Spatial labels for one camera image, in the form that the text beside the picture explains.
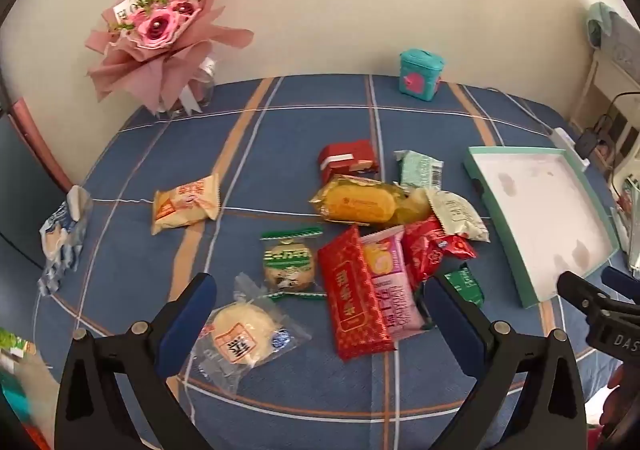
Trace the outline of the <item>person's hand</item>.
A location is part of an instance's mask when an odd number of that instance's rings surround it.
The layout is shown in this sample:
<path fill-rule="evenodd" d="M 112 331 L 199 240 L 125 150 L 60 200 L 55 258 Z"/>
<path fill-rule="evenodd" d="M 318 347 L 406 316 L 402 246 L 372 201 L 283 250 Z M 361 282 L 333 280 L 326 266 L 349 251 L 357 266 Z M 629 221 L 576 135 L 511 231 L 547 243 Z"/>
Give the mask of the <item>person's hand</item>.
<path fill-rule="evenodd" d="M 618 424 L 625 415 L 629 399 L 636 394 L 631 372 L 628 371 L 626 363 L 622 363 L 617 367 L 608 380 L 606 387 L 610 393 L 603 404 L 599 424 Z"/>

